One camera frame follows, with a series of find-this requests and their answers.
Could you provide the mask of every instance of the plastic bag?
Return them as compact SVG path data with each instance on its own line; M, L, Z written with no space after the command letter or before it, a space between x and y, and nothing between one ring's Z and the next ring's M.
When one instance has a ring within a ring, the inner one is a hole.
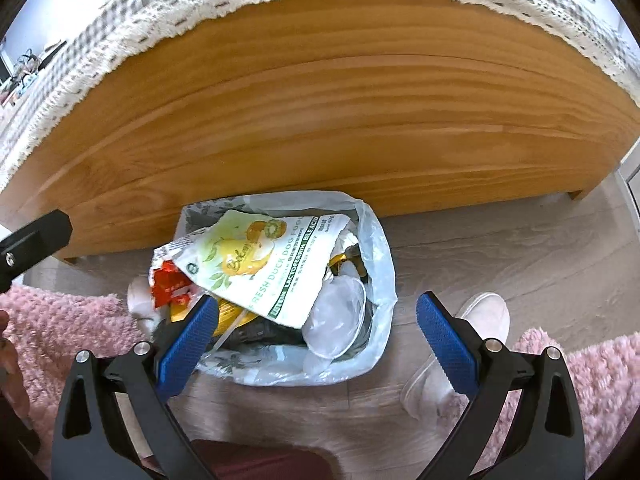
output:
M302 346L247 345L240 351L220 349L202 356L198 369L252 386L334 384L370 371L385 350L396 296L396 275L382 226L369 205L339 191L286 191L198 202L182 209L175 238L208 227L229 209L273 217L340 212L356 225L362 261L369 273L365 285L373 304L369 342L357 355L339 358L317 374L303 372L308 349Z

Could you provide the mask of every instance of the wooden floor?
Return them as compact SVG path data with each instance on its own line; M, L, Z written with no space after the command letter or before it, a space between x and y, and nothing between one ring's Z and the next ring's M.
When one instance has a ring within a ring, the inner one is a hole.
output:
M388 347L369 374L319 388L250 388L196 375L172 409L192 438L295 444L322 452L336 478L417 477L441 444L410 418L400 390L430 352L415 300L434 290L451 311L494 290L511 313L509 343L541 326L567 351L640 330L640 242L615 179L586 199L552 195L386 218L399 301ZM149 251L50 259L36 286L74 294L123 294L145 274Z

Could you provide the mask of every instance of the silver screw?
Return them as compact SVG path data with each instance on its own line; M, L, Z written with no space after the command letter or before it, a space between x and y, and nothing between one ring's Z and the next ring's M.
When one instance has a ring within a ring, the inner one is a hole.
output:
M76 361L78 361L79 363L84 363L88 360L89 360L88 350L81 350L78 352L78 354L76 354Z
M546 349L546 354L554 361L560 358L560 351L555 346L550 346Z
M151 350L151 345L146 341L141 341L133 347L133 353L136 355L146 355Z
M486 346L489 352L499 352L502 350L502 343L497 339L487 339L484 346Z

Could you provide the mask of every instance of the gingham fabric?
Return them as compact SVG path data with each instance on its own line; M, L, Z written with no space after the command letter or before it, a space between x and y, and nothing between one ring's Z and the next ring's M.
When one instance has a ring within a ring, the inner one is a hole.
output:
M204 19L270 0L112 0L34 83L28 101L0 124L0 190L25 158L126 57L162 38L183 34ZM608 25L574 0L458 0L481 4L543 27L589 57L640 103L640 69L628 46ZM129 47L114 50L114 44ZM108 59L100 59L104 53Z

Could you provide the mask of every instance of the blue gripper pad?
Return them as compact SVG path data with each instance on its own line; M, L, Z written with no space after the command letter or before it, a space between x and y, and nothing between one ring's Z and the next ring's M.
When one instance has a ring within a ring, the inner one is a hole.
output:
M162 356L156 373L156 392L162 402L179 395L218 327L218 302L203 296L185 319L185 327Z
M418 298L418 326L457 393L470 399L478 392L478 363L428 292Z

